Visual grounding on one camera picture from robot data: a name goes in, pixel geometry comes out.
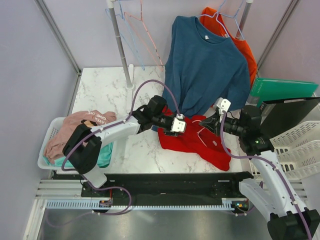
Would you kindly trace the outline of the red t shirt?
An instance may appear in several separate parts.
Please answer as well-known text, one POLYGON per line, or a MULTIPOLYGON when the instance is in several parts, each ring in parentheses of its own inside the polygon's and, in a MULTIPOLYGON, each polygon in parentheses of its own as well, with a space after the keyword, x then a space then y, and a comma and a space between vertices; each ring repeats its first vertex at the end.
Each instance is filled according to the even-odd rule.
POLYGON ((167 136, 163 129, 158 129, 159 143, 166 150, 196 153, 218 169, 228 171, 231 157, 225 152, 221 138, 199 125, 205 118, 203 115, 186 117, 186 130, 178 136, 167 136))

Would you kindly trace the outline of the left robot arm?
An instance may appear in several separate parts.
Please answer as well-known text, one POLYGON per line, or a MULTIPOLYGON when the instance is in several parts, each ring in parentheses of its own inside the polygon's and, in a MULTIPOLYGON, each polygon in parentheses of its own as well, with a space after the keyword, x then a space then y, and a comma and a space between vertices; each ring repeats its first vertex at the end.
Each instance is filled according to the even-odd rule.
POLYGON ((95 127, 88 127, 82 123, 76 127, 62 153, 74 170, 91 183, 92 191, 99 197, 104 197, 109 193, 110 185, 98 166, 102 148, 150 130, 153 126, 175 137, 185 132, 187 124, 184 115, 165 115, 163 110, 166 106, 167 101, 155 95, 148 104, 142 105, 122 119, 95 127))

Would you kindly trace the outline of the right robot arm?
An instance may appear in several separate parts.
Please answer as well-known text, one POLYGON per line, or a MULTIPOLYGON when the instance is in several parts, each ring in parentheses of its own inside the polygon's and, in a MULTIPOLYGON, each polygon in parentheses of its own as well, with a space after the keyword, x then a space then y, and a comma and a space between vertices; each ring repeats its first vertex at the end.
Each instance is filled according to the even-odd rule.
POLYGON ((235 197, 246 196, 263 215, 273 240, 310 240, 320 224, 320 214, 309 209, 286 177, 270 139, 261 132, 262 114, 258 107, 246 105, 239 118, 229 118, 224 106, 199 125, 214 135, 228 133, 238 137, 244 158, 257 168, 267 190, 252 178, 229 184, 235 197))

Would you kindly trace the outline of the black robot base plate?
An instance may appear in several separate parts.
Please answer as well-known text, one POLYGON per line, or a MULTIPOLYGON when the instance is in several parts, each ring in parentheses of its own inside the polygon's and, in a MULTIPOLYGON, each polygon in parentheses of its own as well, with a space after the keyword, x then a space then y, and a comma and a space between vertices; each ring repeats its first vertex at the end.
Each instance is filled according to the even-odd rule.
POLYGON ((140 173, 107 174, 97 191, 83 184, 82 197, 112 197, 116 203, 140 204, 220 204, 223 199, 243 199, 239 183, 253 178, 248 171, 224 173, 140 173))

